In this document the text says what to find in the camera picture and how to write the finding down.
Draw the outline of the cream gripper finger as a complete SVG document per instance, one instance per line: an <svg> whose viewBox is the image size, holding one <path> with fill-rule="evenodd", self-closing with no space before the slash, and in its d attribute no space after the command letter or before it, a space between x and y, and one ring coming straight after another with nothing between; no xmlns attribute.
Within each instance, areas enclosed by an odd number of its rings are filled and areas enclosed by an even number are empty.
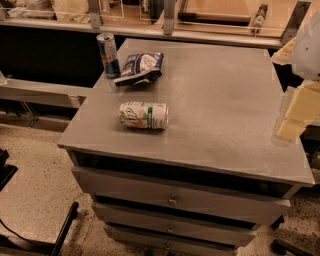
<svg viewBox="0 0 320 256"><path fill-rule="evenodd" d="M304 80L297 88L289 86L282 97L275 136L286 143L295 142L319 115L319 81Z"/></svg>

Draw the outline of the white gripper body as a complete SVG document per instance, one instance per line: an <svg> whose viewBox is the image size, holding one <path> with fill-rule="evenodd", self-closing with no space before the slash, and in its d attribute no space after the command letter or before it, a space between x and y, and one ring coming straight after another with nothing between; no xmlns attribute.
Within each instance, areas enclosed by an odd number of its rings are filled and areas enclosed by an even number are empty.
<svg viewBox="0 0 320 256"><path fill-rule="evenodd" d="M295 75L307 80L320 79L320 11L299 30L291 61Z"/></svg>

